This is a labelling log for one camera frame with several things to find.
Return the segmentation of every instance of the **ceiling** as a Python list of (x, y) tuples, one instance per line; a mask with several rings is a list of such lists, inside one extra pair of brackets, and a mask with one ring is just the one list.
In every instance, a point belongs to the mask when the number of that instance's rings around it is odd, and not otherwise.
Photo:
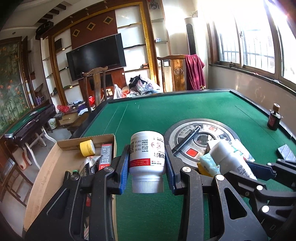
[(41, 25), (38, 21), (48, 14), (49, 11), (52, 9), (63, 11), (63, 9), (57, 8), (58, 4), (71, 6), (79, 1), (80, 0), (23, 0), (4, 23), (0, 31), (0, 39), (18, 36), (22, 36), (23, 38), (28, 36), (28, 39), (31, 39), (35, 36), (36, 29)]

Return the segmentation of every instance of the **red cloth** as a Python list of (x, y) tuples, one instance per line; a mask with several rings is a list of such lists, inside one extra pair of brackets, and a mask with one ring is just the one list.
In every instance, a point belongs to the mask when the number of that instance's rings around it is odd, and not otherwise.
[(186, 82), (187, 90), (200, 90), (205, 87), (205, 77), (202, 68), (205, 64), (196, 55), (186, 55)]

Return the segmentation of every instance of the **red plastic bag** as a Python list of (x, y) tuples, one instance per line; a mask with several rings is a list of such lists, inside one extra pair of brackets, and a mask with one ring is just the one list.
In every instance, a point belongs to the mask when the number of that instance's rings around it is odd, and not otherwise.
[(126, 90), (124, 92), (122, 92), (122, 97), (126, 98), (126, 96), (129, 94), (129, 90)]
[(65, 106), (65, 105), (58, 105), (57, 109), (63, 113), (66, 113), (67, 111), (70, 110), (69, 106)]
[(89, 103), (91, 104), (91, 106), (94, 104), (95, 102), (95, 98), (93, 96), (89, 97)]

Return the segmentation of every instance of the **wall shelf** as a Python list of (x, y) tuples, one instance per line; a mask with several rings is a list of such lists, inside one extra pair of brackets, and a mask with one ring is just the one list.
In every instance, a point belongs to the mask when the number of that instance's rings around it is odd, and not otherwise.
[(67, 66), (67, 67), (65, 67), (65, 68), (63, 68), (63, 69), (61, 69), (61, 70), (59, 70), (59, 72), (62, 72), (63, 70), (65, 70), (65, 69), (68, 69), (69, 67)]
[(146, 44), (138, 44), (138, 45), (134, 45), (134, 46), (130, 46), (130, 47), (125, 47), (123, 49), (126, 50), (126, 49), (132, 49), (132, 48), (142, 47), (142, 46), (146, 46)]
[(59, 70), (59, 72), (65, 70), (65, 69), (68, 69), (68, 68), (69, 68), (69, 67), (67, 66), (67, 67), (65, 67), (65, 68), (63, 68), (63, 69), (61, 69), (61, 70)]
[(167, 41), (154, 42), (155, 44), (167, 43)]
[(162, 23), (165, 19), (164, 18), (158, 18), (151, 20), (152, 23)]
[(72, 47), (72, 45), (69, 45), (69, 46), (67, 46), (66, 48), (62, 48), (61, 50), (59, 50), (58, 52), (56, 52), (56, 54), (58, 54), (58, 53), (60, 53), (60, 52), (62, 52), (62, 51), (64, 51), (64, 50), (66, 50), (66, 49), (68, 49), (68, 48), (70, 48), (70, 47)]
[(66, 88), (66, 89), (64, 89), (64, 87), (63, 87), (63, 90), (66, 91), (66, 90), (72, 89), (72, 88), (74, 88), (74, 87), (76, 87), (76, 86), (78, 86), (78, 85), (79, 85), (79, 84), (72, 85), (71, 88)]
[(149, 70), (149, 68), (131, 69), (131, 70), (125, 71), (125, 73), (137, 72), (137, 71), (141, 71), (141, 70)]
[(117, 29), (127, 28), (127, 27), (131, 27), (131, 26), (139, 25), (139, 24), (142, 24), (142, 23), (131, 23), (129, 25), (117, 27)]
[(49, 60), (49, 59), (50, 59), (50, 57), (47, 57), (45, 59), (42, 59), (42, 61), (46, 61), (46, 60)]

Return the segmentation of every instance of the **gold diamond decoration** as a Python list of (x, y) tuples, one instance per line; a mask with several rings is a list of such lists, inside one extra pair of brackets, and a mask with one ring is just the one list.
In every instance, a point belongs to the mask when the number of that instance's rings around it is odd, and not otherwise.
[(113, 20), (113, 18), (111, 18), (111, 17), (108, 16), (107, 18), (105, 18), (105, 20), (103, 21), (103, 23), (110, 24), (112, 22), (112, 20)]
[(80, 30), (75, 29), (72, 35), (73, 35), (74, 37), (77, 37), (78, 34), (79, 34), (79, 32), (80, 32)]
[(95, 23), (90, 22), (89, 25), (86, 27), (88, 30), (92, 31), (93, 28), (96, 26)]

